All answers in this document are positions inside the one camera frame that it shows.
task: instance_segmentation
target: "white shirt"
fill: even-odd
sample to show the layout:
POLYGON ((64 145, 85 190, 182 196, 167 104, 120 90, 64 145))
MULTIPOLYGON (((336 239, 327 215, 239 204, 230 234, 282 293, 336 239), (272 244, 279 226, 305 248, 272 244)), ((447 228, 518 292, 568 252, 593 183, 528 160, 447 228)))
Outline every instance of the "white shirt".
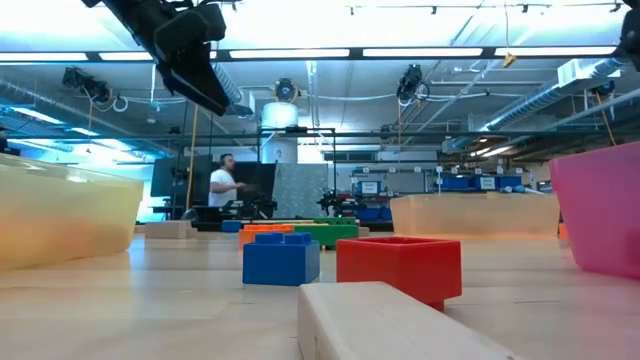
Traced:
MULTIPOLYGON (((211 173, 211 182, 218 183, 220 185, 235 185, 236 182, 229 172, 223 169, 218 169, 211 173)), ((229 190, 227 192, 216 194, 209 192, 209 206, 223 207, 231 200, 238 199, 238 191, 236 189, 229 190)))

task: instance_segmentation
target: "man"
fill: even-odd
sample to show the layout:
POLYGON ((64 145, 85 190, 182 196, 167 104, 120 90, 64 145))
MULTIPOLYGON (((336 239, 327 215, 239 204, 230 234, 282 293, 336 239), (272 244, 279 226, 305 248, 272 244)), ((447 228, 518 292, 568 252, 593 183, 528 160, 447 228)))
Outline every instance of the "man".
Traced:
POLYGON ((9 142, 7 141, 7 129, 0 126, 0 154, 4 154, 9 149, 9 142))
POLYGON ((238 199, 238 189, 246 187, 244 183, 233 180, 231 173, 235 169, 236 161, 231 154, 220 156, 220 169, 211 173, 211 188, 209 189, 209 206, 223 207, 229 201, 238 199))

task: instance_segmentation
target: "red block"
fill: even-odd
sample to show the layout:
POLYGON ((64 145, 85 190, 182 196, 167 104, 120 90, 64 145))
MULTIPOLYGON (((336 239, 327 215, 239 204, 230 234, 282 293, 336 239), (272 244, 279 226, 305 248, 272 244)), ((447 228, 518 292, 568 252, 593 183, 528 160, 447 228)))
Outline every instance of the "red block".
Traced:
POLYGON ((462 295, 458 241, 389 237, 338 240, 338 282, 382 281, 440 311, 462 295))
POLYGON ((578 266, 640 279, 640 141, 553 159, 551 184, 578 266))

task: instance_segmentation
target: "white cylinder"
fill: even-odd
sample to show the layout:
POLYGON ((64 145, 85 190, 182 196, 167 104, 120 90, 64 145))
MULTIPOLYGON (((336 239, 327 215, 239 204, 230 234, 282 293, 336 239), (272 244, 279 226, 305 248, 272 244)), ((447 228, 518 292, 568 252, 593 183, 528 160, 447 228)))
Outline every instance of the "white cylinder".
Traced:
POLYGON ((263 128, 285 128, 298 125, 298 108, 289 103, 272 102, 262 108, 263 128))
MULTIPOLYGON (((285 102, 272 102, 262 108, 262 127, 286 128, 298 125, 298 108, 285 102)), ((273 137, 263 140, 262 162, 267 164, 295 164, 298 162, 298 139, 286 139, 273 137)))

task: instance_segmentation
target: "yellow bin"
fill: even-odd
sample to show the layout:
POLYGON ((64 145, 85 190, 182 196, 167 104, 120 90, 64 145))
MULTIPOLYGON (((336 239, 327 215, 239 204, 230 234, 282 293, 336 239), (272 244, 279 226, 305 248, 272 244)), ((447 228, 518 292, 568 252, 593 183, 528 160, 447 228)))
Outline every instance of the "yellow bin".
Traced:
POLYGON ((438 239, 553 239, 555 195, 442 194, 391 200, 396 234, 438 239))
POLYGON ((0 270, 131 244, 142 182, 0 154, 0 270))

